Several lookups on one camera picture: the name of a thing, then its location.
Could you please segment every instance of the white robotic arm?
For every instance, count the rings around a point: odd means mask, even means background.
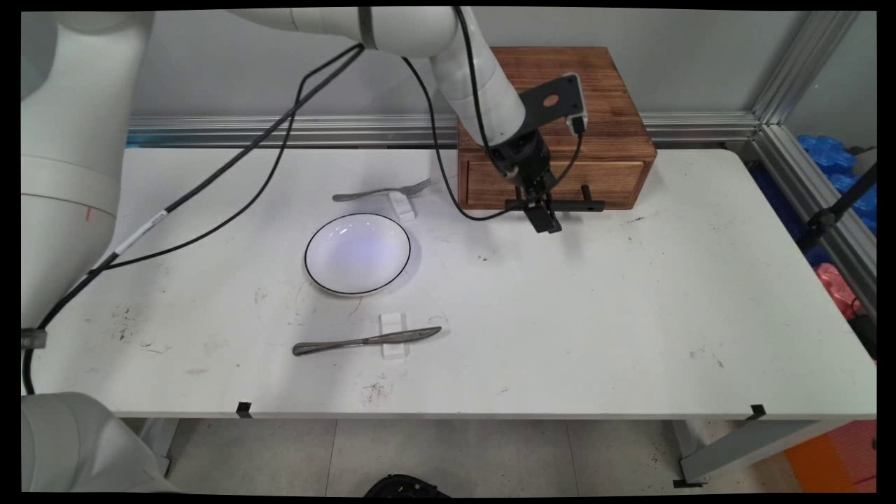
[[[464,7],[487,139],[509,139],[522,102]],[[451,7],[232,11],[281,30],[341,35],[429,57],[437,85],[480,144],[464,38]],[[22,102],[22,328],[36,327],[108,247],[137,70],[152,13],[57,13],[47,81]]]

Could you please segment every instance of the white table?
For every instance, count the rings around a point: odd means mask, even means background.
[[[113,243],[234,152],[128,150]],[[252,153],[126,258],[226,218],[274,155]],[[443,156],[455,173],[456,152]],[[319,226],[346,213],[395,217],[385,196],[337,204],[332,194],[425,177],[433,185],[412,199],[412,255],[393,285],[340,298],[311,282],[302,256]],[[35,387],[148,417],[235,417],[245,402],[255,418],[687,421],[745,419],[760,404],[765,416],[747,424],[759,427],[683,460],[689,481],[876,417],[875,365],[733,153],[660,151],[633,210],[560,219],[564,230],[548,235],[521,213],[462,218],[426,150],[287,151],[228,227],[107,272],[73,301],[35,352]],[[290,351],[376,335],[390,312],[444,330],[404,361],[378,347]],[[744,430],[746,441],[732,438]],[[737,445],[713,449],[725,439]]]

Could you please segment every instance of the robotic arm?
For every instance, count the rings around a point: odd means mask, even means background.
[[[428,57],[439,90],[507,180],[526,195],[538,232],[560,230],[548,207],[550,153],[538,127],[587,116],[574,74],[518,94],[462,7],[480,102],[480,135],[466,39],[452,7],[242,9],[237,16],[279,30],[341,35],[400,56]],[[35,327],[107,248],[114,228],[123,147],[137,70],[153,13],[57,13],[56,59],[44,85],[22,102],[22,325]],[[577,109],[565,103],[574,87]],[[549,94],[561,103],[541,105]]]

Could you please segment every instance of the white plate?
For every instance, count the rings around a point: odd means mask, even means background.
[[[409,259],[408,233],[376,213],[352,213],[327,222],[305,248],[311,279],[343,296],[379,291],[398,278]]]

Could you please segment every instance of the plate rim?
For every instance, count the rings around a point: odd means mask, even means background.
[[[377,217],[383,217],[383,218],[384,218],[385,220],[387,220],[387,221],[392,221],[392,223],[395,224],[396,226],[398,226],[398,229],[400,229],[401,232],[404,233],[404,238],[408,241],[408,257],[405,258],[405,260],[404,260],[404,265],[401,267],[401,269],[399,270],[399,272],[398,272],[395,276],[393,276],[393,278],[392,278],[389,282],[386,282],[386,283],[384,283],[383,285],[380,285],[379,287],[373,288],[373,289],[371,289],[371,290],[369,290],[369,291],[362,291],[362,292],[342,292],[342,291],[335,291],[334,289],[331,289],[331,288],[327,287],[326,285],[323,285],[322,283],[318,282],[317,279],[314,278],[314,275],[311,274],[311,268],[308,267],[308,249],[311,247],[311,242],[314,241],[314,237],[317,236],[317,233],[321,232],[321,230],[323,230],[323,228],[325,228],[325,227],[329,226],[330,224],[332,224],[332,223],[338,221],[339,219],[344,219],[344,218],[346,218],[346,217],[351,217],[352,215],[375,215],[375,216],[377,216]],[[335,293],[335,294],[341,294],[341,295],[343,295],[343,296],[360,296],[360,295],[363,295],[363,294],[368,294],[368,293],[370,293],[370,292],[379,291],[380,289],[386,287],[386,286],[389,285],[390,283],[395,282],[395,279],[397,279],[399,276],[401,276],[401,274],[404,273],[405,268],[408,267],[408,262],[410,262],[410,253],[411,253],[412,250],[413,250],[413,245],[411,245],[411,243],[410,243],[410,236],[408,235],[408,231],[405,230],[404,227],[401,226],[401,224],[397,223],[394,219],[390,219],[389,217],[386,217],[385,215],[381,215],[381,214],[379,214],[379,213],[372,213],[372,212],[355,212],[355,213],[346,213],[345,215],[341,215],[341,216],[339,216],[339,217],[336,217],[335,219],[332,219],[332,220],[327,221],[327,222],[326,222],[325,224],[323,224],[320,228],[317,228],[317,231],[315,231],[314,234],[311,235],[311,238],[308,239],[308,243],[307,243],[307,245],[305,245],[305,254],[302,256],[302,262],[305,263],[305,271],[308,273],[308,276],[311,277],[311,281],[314,282],[314,283],[316,283],[317,285],[319,285],[322,289],[324,289],[324,290],[326,290],[326,291],[328,291],[328,292],[333,292],[333,293]]]

